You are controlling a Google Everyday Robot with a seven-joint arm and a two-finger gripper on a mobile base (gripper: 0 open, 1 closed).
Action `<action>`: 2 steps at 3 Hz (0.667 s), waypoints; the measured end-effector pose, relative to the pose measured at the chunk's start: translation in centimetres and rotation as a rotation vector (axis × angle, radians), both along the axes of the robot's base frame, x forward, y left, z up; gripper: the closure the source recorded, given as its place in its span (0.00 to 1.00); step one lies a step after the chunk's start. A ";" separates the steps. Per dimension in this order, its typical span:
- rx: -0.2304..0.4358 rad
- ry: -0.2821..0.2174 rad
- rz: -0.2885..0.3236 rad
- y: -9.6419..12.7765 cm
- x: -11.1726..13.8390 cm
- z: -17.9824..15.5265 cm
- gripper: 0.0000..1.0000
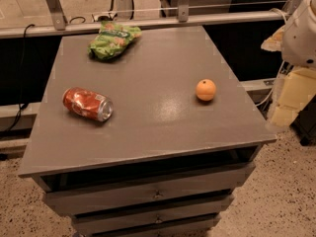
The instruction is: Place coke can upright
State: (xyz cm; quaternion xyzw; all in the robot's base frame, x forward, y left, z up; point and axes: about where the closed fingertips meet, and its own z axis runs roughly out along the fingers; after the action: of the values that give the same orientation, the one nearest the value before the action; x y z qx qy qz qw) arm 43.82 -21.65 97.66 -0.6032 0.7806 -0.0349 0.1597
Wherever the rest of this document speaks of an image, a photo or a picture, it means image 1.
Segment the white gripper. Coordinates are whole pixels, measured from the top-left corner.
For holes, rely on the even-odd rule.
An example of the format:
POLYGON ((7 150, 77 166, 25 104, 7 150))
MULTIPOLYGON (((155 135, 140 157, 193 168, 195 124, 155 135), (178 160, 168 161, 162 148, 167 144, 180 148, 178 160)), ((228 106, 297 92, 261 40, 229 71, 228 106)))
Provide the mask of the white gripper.
POLYGON ((276 80, 268 122, 290 126, 316 96, 316 0, 303 0, 287 20, 261 44, 266 51, 281 51, 282 59, 294 65, 276 80))

